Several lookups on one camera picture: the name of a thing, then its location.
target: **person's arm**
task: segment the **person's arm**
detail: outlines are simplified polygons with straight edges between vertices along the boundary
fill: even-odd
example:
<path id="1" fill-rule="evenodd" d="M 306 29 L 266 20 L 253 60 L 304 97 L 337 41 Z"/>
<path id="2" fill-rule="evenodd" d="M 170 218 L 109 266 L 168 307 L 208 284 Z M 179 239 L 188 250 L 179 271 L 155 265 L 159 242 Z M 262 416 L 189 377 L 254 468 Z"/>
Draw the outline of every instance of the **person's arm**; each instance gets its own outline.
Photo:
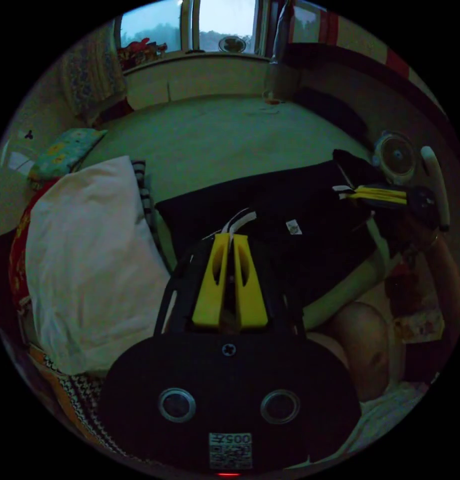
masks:
<path id="1" fill-rule="evenodd" d="M 424 250 L 426 263 L 433 278 L 438 304 L 445 321 L 445 339 L 450 349 L 460 334 L 460 274 L 448 246 L 439 235 Z"/>
<path id="2" fill-rule="evenodd" d="M 425 256 L 433 278 L 438 305 L 445 322 L 443 342 L 448 354 L 460 334 L 460 274 L 451 256 L 443 234 L 431 231 L 418 220 L 407 214 L 397 226 L 399 236 L 409 239 L 414 247 Z"/>

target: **curtain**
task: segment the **curtain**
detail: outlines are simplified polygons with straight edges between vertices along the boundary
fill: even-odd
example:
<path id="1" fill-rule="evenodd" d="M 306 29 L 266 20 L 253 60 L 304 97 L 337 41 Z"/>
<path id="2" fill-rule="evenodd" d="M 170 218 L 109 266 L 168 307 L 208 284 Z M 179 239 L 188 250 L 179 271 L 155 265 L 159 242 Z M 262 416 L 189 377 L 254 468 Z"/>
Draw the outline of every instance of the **curtain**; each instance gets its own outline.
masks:
<path id="1" fill-rule="evenodd" d="M 91 32 L 61 59 L 60 80 L 66 100 L 74 115 L 89 125 L 126 94 L 114 25 L 113 20 Z"/>

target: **white pillow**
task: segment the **white pillow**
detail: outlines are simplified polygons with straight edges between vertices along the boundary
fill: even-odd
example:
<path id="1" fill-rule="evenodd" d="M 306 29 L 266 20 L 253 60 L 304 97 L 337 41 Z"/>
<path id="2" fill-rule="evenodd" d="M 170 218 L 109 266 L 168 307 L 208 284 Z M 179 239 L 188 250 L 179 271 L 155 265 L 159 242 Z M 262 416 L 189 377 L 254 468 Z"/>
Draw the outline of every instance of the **white pillow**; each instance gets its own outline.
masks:
<path id="1" fill-rule="evenodd" d="M 66 374 L 108 370 L 153 335 L 169 274 L 128 156 L 69 174 L 38 200 L 26 274 L 38 341 Z"/>

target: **black cloth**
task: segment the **black cloth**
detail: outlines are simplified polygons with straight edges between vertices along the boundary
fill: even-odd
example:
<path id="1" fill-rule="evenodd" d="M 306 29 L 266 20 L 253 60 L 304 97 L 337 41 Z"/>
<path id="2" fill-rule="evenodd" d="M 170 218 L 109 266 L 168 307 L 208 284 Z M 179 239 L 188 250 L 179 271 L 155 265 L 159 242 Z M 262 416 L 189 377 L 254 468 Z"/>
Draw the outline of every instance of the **black cloth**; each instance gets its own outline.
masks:
<path id="1" fill-rule="evenodd" d="M 302 305 L 309 305 L 375 250 L 365 225 L 369 210 L 339 200 L 332 191 L 345 184 L 338 164 L 328 161 L 213 185 L 160 202 L 156 208 L 170 229 L 178 259 L 239 211 L 256 211 L 257 220 L 239 233 L 269 246 Z M 290 234 L 286 222 L 291 220 L 297 220 L 302 235 Z"/>
<path id="2" fill-rule="evenodd" d="M 353 187 L 370 184 L 387 184 L 383 172 L 373 167 L 367 161 L 345 150 L 334 150 L 333 160 L 337 162 Z M 395 236 L 397 231 L 395 224 L 402 217 L 400 210 L 379 208 L 375 214 L 375 223 L 380 235 L 387 241 L 390 257 L 393 258 L 404 247 L 399 238 Z"/>

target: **yellow plastic part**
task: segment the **yellow plastic part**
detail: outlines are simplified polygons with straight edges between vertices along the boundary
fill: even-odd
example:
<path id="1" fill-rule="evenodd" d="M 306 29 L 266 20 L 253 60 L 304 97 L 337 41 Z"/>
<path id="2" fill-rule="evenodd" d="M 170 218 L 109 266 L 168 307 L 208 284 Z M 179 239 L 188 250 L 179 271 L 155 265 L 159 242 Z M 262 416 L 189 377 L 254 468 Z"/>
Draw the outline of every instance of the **yellow plastic part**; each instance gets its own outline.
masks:
<path id="1" fill-rule="evenodd" d="M 378 200 L 394 204 L 406 205 L 406 192 L 398 190 L 387 190 L 385 188 L 369 188 L 359 186 L 355 193 L 348 196 L 350 199 Z"/>
<path id="2" fill-rule="evenodd" d="M 268 324 L 263 295 L 246 235 L 233 236 L 235 254 L 236 315 L 241 330 Z"/>
<path id="3" fill-rule="evenodd" d="M 219 233 L 211 249 L 208 265 L 201 282 L 200 293 L 193 311 L 193 324 L 217 329 L 225 298 L 226 273 L 230 234 Z"/>

